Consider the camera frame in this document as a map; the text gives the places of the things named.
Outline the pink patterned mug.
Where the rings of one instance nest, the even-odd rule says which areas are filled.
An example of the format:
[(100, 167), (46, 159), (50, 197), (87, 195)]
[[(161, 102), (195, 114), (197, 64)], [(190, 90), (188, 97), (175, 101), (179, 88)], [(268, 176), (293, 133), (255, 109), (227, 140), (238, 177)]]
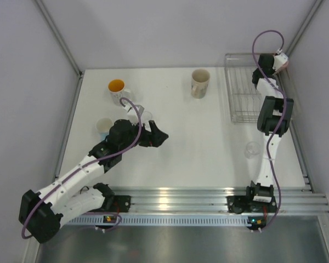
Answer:
[(288, 59), (283, 60), (283, 61), (277, 59), (274, 75), (277, 75), (279, 72), (285, 70), (287, 68), (288, 64), (289, 64), (289, 60)]

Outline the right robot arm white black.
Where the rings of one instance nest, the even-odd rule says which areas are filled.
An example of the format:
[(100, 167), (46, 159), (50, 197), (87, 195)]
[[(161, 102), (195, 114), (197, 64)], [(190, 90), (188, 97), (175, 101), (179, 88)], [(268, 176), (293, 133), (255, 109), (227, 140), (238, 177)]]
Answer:
[(246, 207), (258, 211), (265, 203), (274, 201), (274, 162), (282, 136), (288, 131), (293, 111), (293, 99), (279, 90), (275, 74), (288, 65), (282, 52), (261, 54), (258, 68), (253, 72), (252, 83), (261, 94), (263, 103), (257, 120), (257, 129), (264, 135), (264, 150), (256, 181), (247, 188)]

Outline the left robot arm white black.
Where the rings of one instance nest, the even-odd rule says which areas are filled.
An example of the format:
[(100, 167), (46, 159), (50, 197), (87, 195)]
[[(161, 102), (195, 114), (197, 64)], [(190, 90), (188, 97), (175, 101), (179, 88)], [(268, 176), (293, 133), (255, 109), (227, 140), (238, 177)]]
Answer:
[(119, 119), (103, 141), (69, 172), (49, 186), (23, 194), (19, 211), (23, 239), (35, 238), (39, 243), (51, 240), (69, 221), (90, 211), (117, 212), (117, 198), (107, 184), (97, 183), (84, 193), (79, 191), (106, 174), (133, 147), (160, 147), (168, 138), (154, 121), (132, 124)]

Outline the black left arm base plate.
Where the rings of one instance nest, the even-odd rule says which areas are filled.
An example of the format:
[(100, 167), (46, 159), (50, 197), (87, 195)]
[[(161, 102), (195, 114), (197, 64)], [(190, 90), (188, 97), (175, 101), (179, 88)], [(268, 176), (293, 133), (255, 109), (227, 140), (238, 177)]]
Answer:
[(105, 198), (102, 206), (97, 211), (113, 212), (113, 213), (127, 213), (131, 207), (131, 196), (116, 195), (108, 184), (98, 183), (93, 186), (101, 192)]

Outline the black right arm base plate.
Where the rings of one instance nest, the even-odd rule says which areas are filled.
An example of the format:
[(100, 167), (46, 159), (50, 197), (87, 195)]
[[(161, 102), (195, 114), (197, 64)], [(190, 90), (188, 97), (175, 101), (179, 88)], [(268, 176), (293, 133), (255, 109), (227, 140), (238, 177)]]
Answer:
[(273, 197), (270, 203), (255, 202), (246, 196), (228, 196), (226, 198), (228, 211), (234, 214), (242, 213), (274, 213), (277, 210), (276, 200)]

